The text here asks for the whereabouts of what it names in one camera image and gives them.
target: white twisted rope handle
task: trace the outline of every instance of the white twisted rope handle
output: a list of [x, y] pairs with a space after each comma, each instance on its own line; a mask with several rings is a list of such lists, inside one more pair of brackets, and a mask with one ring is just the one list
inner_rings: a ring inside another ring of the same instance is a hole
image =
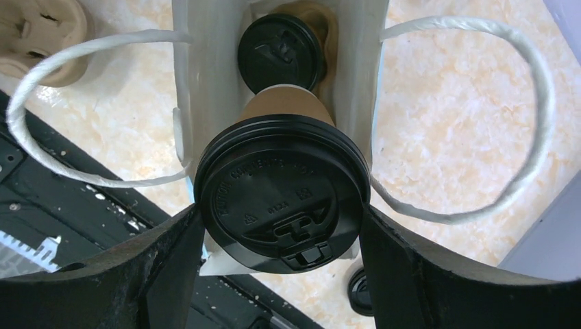
[[527, 158], [518, 173], [504, 187], [498, 198], [488, 206], [469, 212], [456, 214], [438, 214], [418, 209], [411, 204], [403, 203], [390, 195], [387, 190], [371, 177], [371, 185], [382, 199], [396, 212], [416, 217], [424, 221], [444, 224], [468, 223], [499, 213], [511, 205], [524, 188], [539, 174], [547, 157], [551, 137], [555, 126], [555, 88], [549, 67], [540, 51], [532, 41], [519, 30], [501, 22], [461, 16], [431, 16], [415, 19], [394, 25], [381, 33], [381, 40], [395, 38], [402, 34], [427, 29], [463, 29], [467, 31], [486, 32], [508, 41], [528, 63], [534, 83], [536, 98], [536, 127], [532, 146]]
[[179, 173], [150, 180], [108, 180], [99, 175], [83, 173], [63, 165], [50, 154], [45, 152], [40, 146], [38, 146], [34, 138], [30, 136], [30, 132], [26, 126], [26, 110], [24, 109], [24, 103], [28, 97], [30, 97], [32, 91], [38, 86], [38, 83], [52, 71], [61, 67], [69, 60], [79, 58], [90, 53], [111, 49], [117, 46], [129, 45], [132, 43], [147, 42], [183, 42], [191, 44], [193, 43], [193, 38], [182, 32], [148, 29], [145, 31], [117, 34], [115, 36], [106, 36], [104, 38], [83, 42], [78, 45], [63, 49], [38, 63], [22, 79], [21, 83], [18, 85], [18, 88], [16, 88], [14, 95], [12, 96], [10, 103], [8, 104], [8, 109], [6, 110], [6, 122], [8, 124], [8, 129], [15, 137], [16, 141], [32, 158], [34, 158], [46, 168], [52, 170], [54, 173], [97, 186], [134, 188], [160, 185], [185, 178], [190, 172], [191, 163], [188, 163]]

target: black cup lid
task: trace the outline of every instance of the black cup lid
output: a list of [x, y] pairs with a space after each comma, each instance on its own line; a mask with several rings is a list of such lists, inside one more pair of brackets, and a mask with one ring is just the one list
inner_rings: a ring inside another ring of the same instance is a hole
[[293, 114], [222, 132], [204, 151], [194, 186], [210, 236], [244, 266], [269, 273], [309, 271], [344, 254], [370, 198], [353, 142]]
[[255, 94], [276, 84], [312, 90], [324, 72], [317, 37], [300, 19], [270, 14], [254, 21], [238, 45], [238, 69]]

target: beige marble surface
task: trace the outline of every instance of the beige marble surface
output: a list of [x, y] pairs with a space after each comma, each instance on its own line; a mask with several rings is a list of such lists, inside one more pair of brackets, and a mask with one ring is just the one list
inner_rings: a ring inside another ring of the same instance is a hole
[[[170, 0], [82, 0], [97, 36], [171, 28]], [[496, 265], [581, 169], [581, 69], [541, 0], [392, 0], [388, 25], [434, 14], [483, 16], [522, 29], [554, 74], [557, 127], [541, 175], [510, 209], [444, 226], [393, 214], [445, 247]], [[418, 32], [386, 42], [373, 173], [398, 198], [438, 212], [483, 206], [519, 168], [534, 124], [527, 66], [505, 42], [469, 32]], [[0, 77], [12, 93], [17, 81]], [[180, 170], [171, 109], [172, 48], [134, 45], [98, 53], [66, 88], [39, 88], [28, 108], [124, 179]], [[140, 190], [175, 214], [184, 182]], [[295, 276], [256, 277], [326, 328], [369, 328], [345, 297], [351, 261]]]

